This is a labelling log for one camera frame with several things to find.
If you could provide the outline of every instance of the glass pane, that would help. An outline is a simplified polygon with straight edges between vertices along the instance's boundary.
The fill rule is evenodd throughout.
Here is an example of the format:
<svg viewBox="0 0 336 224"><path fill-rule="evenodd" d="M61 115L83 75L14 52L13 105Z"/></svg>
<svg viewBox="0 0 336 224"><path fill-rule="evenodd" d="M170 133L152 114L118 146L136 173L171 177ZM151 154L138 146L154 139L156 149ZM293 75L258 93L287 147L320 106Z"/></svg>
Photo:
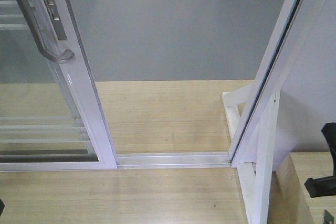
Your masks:
<svg viewBox="0 0 336 224"><path fill-rule="evenodd" d="M58 64L15 0L0 0L0 162L96 161Z"/></svg>

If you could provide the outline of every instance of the black object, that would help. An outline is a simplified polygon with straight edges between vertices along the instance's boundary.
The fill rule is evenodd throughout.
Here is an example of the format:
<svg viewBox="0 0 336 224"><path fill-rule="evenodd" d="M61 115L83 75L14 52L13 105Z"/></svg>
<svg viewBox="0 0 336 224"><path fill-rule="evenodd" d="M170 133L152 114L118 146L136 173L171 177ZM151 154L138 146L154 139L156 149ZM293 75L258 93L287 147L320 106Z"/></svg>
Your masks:
<svg viewBox="0 0 336 224"><path fill-rule="evenodd" d="M308 178L305 187L311 198L336 195L336 123L326 123L322 133L328 143L333 161L333 176Z"/></svg>
<svg viewBox="0 0 336 224"><path fill-rule="evenodd" d="M334 224L334 216L326 210L323 212L323 224Z"/></svg>
<svg viewBox="0 0 336 224"><path fill-rule="evenodd" d="M2 214L2 211L5 208L5 204L3 203L3 201L0 199L0 215Z"/></svg>

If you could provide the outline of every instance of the black bracket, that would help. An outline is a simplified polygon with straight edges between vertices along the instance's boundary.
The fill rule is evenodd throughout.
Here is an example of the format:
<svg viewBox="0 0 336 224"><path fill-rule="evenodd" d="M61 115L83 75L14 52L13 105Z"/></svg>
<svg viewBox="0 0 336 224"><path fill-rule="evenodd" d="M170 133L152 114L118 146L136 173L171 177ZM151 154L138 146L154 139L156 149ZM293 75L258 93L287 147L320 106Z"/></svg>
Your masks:
<svg viewBox="0 0 336 224"><path fill-rule="evenodd" d="M328 143L333 161L333 176L324 178L308 178L305 187L311 198L336 195L336 123L327 123L322 133Z"/></svg>

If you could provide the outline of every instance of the floor trim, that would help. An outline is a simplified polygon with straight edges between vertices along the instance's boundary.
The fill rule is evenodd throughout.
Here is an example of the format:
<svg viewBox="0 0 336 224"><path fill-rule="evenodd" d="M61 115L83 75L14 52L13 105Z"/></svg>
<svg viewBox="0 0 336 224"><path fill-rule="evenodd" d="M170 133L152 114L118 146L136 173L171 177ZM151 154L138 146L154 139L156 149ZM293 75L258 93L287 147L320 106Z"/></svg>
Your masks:
<svg viewBox="0 0 336 224"><path fill-rule="evenodd" d="M231 167L228 152L131 153L118 161L118 169Z"/></svg>

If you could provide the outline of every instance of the wood plank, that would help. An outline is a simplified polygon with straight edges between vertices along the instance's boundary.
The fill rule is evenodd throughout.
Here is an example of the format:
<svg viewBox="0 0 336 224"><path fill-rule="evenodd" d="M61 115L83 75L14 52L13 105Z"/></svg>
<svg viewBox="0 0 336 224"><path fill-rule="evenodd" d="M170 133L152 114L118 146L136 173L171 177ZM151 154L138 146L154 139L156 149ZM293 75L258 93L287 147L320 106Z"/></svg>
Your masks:
<svg viewBox="0 0 336 224"><path fill-rule="evenodd" d="M304 182L300 182L298 178L292 161L292 155L288 155L278 168L277 177L286 203L290 223L314 223L304 195ZM321 216L322 212L320 213L319 222L317 223L321 223Z"/></svg>
<svg viewBox="0 0 336 224"><path fill-rule="evenodd" d="M321 223L325 209L336 216L335 196L310 198L304 187L304 183L309 177L321 178L332 175L333 164L330 153L291 153L290 157L313 223Z"/></svg>
<svg viewBox="0 0 336 224"><path fill-rule="evenodd" d="M2 223L245 224L236 170L2 173Z"/></svg>
<svg viewBox="0 0 336 224"><path fill-rule="evenodd" d="M118 153L226 151L222 93L251 80L96 82Z"/></svg>

